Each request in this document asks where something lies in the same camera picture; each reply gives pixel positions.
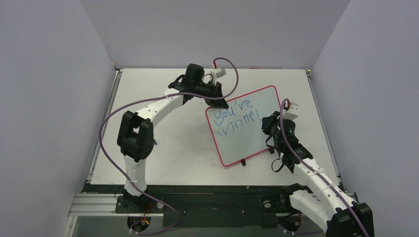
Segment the pink framed whiteboard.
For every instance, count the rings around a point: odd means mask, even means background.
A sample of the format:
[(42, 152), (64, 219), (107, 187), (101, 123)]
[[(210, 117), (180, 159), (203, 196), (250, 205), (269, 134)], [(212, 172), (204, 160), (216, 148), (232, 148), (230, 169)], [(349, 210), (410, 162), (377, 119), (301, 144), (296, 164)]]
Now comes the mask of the pink framed whiteboard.
[(269, 85), (227, 100), (228, 109), (209, 107), (205, 115), (223, 166), (229, 167), (268, 150), (262, 121), (280, 109), (277, 88)]

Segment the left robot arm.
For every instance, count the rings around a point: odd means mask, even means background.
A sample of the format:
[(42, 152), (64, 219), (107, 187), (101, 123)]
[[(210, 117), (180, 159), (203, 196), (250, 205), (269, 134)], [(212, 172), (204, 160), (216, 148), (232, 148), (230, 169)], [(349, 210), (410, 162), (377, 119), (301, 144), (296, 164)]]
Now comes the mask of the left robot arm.
[(136, 112), (127, 111), (117, 137), (117, 145), (124, 155), (126, 181), (123, 190), (123, 207), (134, 212), (142, 212), (147, 207), (147, 198), (142, 195), (147, 189), (145, 181), (146, 158), (155, 145), (154, 127), (174, 109), (184, 105), (195, 95), (205, 97), (205, 103), (215, 108), (227, 109), (228, 104), (223, 98), (222, 85), (218, 79), (226, 75), (226, 71), (215, 68), (210, 71), (211, 79), (204, 82), (205, 70), (202, 66), (189, 64), (185, 74), (180, 75), (168, 85), (163, 98)]

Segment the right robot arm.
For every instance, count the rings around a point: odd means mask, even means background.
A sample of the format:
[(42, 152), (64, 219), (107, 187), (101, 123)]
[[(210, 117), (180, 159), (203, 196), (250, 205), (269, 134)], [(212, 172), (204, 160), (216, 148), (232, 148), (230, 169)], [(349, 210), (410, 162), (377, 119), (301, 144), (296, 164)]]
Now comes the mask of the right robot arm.
[(280, 118), (278, 111), (261, 121), (261, 130), (274, 142), (270, 151), (281, 155), (282, 167), (303, 182), (283, 188), (279, 206), (304, 214), (328, 237), (373, 237), (371, 208), (356, 201), (326, 175), (295, 136), (295, 122)]

